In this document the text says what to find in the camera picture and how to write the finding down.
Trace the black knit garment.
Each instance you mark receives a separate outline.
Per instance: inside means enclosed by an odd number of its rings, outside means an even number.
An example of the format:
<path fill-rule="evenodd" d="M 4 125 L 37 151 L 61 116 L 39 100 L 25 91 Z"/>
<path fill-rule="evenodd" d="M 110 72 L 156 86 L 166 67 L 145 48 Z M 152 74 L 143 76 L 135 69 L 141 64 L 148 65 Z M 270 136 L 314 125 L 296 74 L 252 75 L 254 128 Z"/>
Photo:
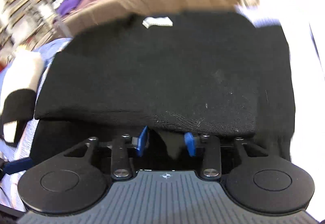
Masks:
<path fill-rule="evenodd" d="M 295 102 L 281 26 L 232 12 L 169 17 L 171 27 L 145 28 L 135 14 L 98 25 L 54 56 L 36 103 L 35 163 L 143 127 L 250 137 L 289 159 Z"/>

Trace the folded beige black garment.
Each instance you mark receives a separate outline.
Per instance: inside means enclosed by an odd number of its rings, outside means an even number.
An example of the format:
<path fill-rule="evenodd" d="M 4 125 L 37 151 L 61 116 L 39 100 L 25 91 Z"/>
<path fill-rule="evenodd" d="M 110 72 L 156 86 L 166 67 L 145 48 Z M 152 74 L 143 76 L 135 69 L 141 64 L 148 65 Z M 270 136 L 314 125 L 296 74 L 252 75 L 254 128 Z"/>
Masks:
<path fill-rule="evenodd" d="M 18 52 L 1 87 L 1 131 L 4 141 L 16 145 L 33 119 L 37 88 L 45 68 L 41 53 Z"/>

